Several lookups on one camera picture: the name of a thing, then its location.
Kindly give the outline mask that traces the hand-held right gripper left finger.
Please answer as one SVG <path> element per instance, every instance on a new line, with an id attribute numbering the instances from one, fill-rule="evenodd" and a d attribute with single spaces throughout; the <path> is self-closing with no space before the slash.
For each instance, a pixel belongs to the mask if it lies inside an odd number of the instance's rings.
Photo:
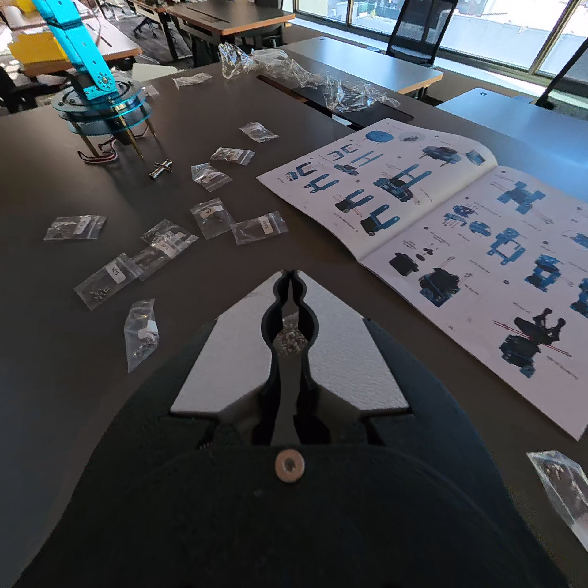
<path id="1" fill-rule="evenodd" d="M 290 278 L 276 272 L 217 318 L 171 415 L 231 424 L 251 444 L 270 445 L 281 401 L 274 341 Z"/>

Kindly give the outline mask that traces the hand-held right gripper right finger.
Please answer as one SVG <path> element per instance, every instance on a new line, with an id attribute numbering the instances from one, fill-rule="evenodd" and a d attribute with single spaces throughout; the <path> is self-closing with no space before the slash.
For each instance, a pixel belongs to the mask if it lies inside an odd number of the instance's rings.
<path id="1" fill-rule="evenodd" d="M 300 270 L 293 272 L 301 353 L 293 422 L 304 445 L 338 443 L 350 423 L 409 413 L 364 317 Z"/>

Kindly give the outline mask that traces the clear screw bag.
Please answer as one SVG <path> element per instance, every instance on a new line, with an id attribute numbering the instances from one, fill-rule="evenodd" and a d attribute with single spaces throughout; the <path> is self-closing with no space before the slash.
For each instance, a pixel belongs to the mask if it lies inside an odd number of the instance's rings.
<path id="1" fill-rule="evenodd" d="M 283 318 L 282 330 L 276 335 L 274 347 L 279 357 L 298 356 L 306 348 L 308 341 L 300 331 L 299 314 Z"/>

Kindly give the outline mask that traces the dark desk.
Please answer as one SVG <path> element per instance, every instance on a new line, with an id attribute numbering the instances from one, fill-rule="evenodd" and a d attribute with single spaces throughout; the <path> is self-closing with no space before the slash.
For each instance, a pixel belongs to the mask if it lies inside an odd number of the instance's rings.
<path id="1" fill-rule="evenodd" d="M 359 265 L 326 229 L 256 177 L 352 130 L 256 77 L 178 89 L 153 81 L 151 134 L 119 161 L 86 165 L 83 141 L 56 111 L 1 118 L 1 585 L 10 587 L 69 501 L 92 451 L 134 390 L 196 331 L 281 269 L 300 269 L 374 320 L 418 358 L 471 418 L 519 512 L 574 587 L 587 587 L 587 553 L 553 507 L 527 452 L 558 450 L 587 470 L 576 441 Z M 192 165 L 220 146 L 252 149 L 219 190 L 235 220 L 280 211 L 289 232 L 238 246 L 231 233 L 199 238 L 145 282 L 90 311 L 75 287 L 117 255 L 143 248 L 162 219 L 199 233 L 190 209 L 213 196 Z M 155 162 L 172 173 L 156 180 Z M 107 217 L 95 240 L 46 242 L 57 217 Z M 128 372 L 123 328 L 131 305 L 154 299 L 157 349 Z"/>

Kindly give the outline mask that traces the grey desk with wooden edge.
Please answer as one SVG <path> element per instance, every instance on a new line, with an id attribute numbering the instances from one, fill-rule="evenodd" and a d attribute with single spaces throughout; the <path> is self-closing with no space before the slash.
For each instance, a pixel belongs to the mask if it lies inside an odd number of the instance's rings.
<path id="1" fill-rule="evenodd" d="M 282 1 L 196 1 L 167 7 L 167 14 L 189 37 L 194 67 L 219 62 L 219 45 L 238 44 L 243 50 L 284 45 L 285 23 L 295 18 Z"/>
<path id="2" fill-rule="evenodd" d="M 440 70 L 325 36 L 290 43 L 284 50 L 309 70 L 317 70 L 321 64 L 344 77 L 361 79 L 404 96 L 428 89 L 443 78 Z"/>
<path id="3" fill-rule="evenodd" d="M 587 121 L 509 97 L 474 88 L 437 106 L 438 109 L 509 136 L 561 163 L 587 180 Z"/>
<path id="4" fill-rule="evenodd" d="M 121 33 L 121 31 L 119 31 L 106 19 L 101 17 L 87 18 L 83 19 L 83 23 L 106 63 L 114 63 L 115 61 L 134 58 L 137 55 L 142 54 L 143 51 L 138 44 Z M 8 44 L 13 40 L 13 36 L 16 34 L 37 33 L 44 31 L 50 31 L 49 27 L 44 25 L 34 28 L 19 28 L 11 30 L 10 32 L 12 39 L 7 43 L 7 48 Z M 20 65 L 21 71 L 27 77 L 56 74 L 57 72 L 69 70 L 73 67 L 71 62 L 65 63 L 65 61 L 42 62 L 32 65 L 24 65 L 20 63 Z"/>

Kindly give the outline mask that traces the open instruction booklet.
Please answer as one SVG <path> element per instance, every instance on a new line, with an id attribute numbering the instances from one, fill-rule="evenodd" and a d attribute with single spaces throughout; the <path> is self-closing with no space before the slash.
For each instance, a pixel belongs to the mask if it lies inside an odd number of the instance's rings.
<path id="1" fill-rule="evenodd" d="M 587 430 L 587 202 L 384 119 L 257 177 L 566 433 Z"/>

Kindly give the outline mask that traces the scatter of small parts bags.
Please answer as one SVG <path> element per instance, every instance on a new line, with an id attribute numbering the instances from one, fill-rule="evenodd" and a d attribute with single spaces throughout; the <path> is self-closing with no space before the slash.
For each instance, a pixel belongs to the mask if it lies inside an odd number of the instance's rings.
<path id="1" fill-rule="evenodd" d="M 279 212 L 236 223 L 219 198 L 197 204 L 190 212 L 206 239 L 232 232 L 238 244 L 245 244 L 288 231 Z M 106 221 L 107 217 L 102 215 L 57 217 L 48 227 L 44 241 L 95 240 Z M 143 250 L 131 258 L 119 254 L 77 286 L 75 291 L 93 310 L 128 283 L 136 279 L 145 281 L 197 239 L 196 235 L 184 231 L 178 224 L 164 219 L 141 236 L 146 244 Z M 136 369 L 158 347 L 159 331 L 154 304 L 154 299 L 139 300 L 129 310 L 123 328 L 128 372 Z"/>

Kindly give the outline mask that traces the clear parts bag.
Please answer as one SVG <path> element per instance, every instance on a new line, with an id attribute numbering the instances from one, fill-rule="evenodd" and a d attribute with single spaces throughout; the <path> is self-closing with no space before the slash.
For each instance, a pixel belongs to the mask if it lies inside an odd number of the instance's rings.
<path id="1" fill-rule="evenodd" d="M 559 451 L 529 452 L 548 499 L 582 546 L 587 549 L 587 476 Z"/>

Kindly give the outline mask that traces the crumpled clear plastic wrap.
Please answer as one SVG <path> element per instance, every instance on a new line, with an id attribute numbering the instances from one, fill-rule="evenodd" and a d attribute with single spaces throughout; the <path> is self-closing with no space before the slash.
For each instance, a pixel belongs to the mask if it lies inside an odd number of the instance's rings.
<path id="1" fill-rule="evenodd" d="M 296 86 L 307 88 L 326 84 L 326 77 L 305 70 L 280 48 L 253 50 L 246 54 L 236 45 L 224 42 L 217 49 L 222 74 L 226 79 L 241 74 L 255 74 L 294 82 Z"/>
<path id="2" fill-rule="evenodd" d="M 326 106 L 333 113 L 359 112 L 377 104 L 400 107 L 400 102 L 379 91 L 367 82 L 351 84 L 340 79 L 326 77 L 322 85 Z"/>

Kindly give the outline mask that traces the white rounded object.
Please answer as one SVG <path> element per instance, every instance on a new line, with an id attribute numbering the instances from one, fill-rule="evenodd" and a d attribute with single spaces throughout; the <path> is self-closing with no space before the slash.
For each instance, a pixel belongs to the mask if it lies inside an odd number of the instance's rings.
<path id="1" fill-rule="evenodd" d="M 179 70 L 173 66 L 136 62 L 133 64 L 130 77 L 144 85 L 150 80 L 176 74 L 178 72 Z"/>

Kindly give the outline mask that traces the black mesh office chair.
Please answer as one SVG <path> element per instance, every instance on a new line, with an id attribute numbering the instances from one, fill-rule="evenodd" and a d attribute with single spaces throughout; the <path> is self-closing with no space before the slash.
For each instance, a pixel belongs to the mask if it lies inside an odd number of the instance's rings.
<path id="1" fill-rule="evenodd" d="M 405 1 L 386 55 L 431 68 L 458 1 Z"/>

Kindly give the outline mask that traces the dark office chair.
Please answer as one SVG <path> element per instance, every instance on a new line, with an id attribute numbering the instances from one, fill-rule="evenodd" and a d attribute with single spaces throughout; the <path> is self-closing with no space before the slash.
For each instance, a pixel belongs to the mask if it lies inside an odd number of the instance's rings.
<path id="1" fill-rule="evenodd" d="M 156 39 L 156 28 L 161 29 L 161 24 L 158 13 L 153 9 L 153 6 L 149 6 L 142 1 L 125 1 L 125 3 L 137 17 L 142 17 L 142 20 L 133 29 L 134 37 L 139 38 L 143 28 L 147 27 L 152 37 Z"/>
<path id="2" fill-rule="evenodd" d="M 55 93 L 53 86 L 39 82 L 28 82 L 24 85 L 16 85 L 10 75 L 1 67 L 1 106 L 10 114 L 36 109 L 36 99 Z"/>

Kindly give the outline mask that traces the yellow storage bin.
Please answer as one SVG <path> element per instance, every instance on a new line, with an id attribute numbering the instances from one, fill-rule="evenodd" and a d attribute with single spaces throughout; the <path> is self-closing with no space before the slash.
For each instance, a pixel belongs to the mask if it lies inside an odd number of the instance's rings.
<path id="1" fill-rule="evenodd" d="M 50 31 L 16 34 L 12 42 L 8 44 L 8 49 L 13 57 L 24 65 L 70 62 L 62 46 Z"/>

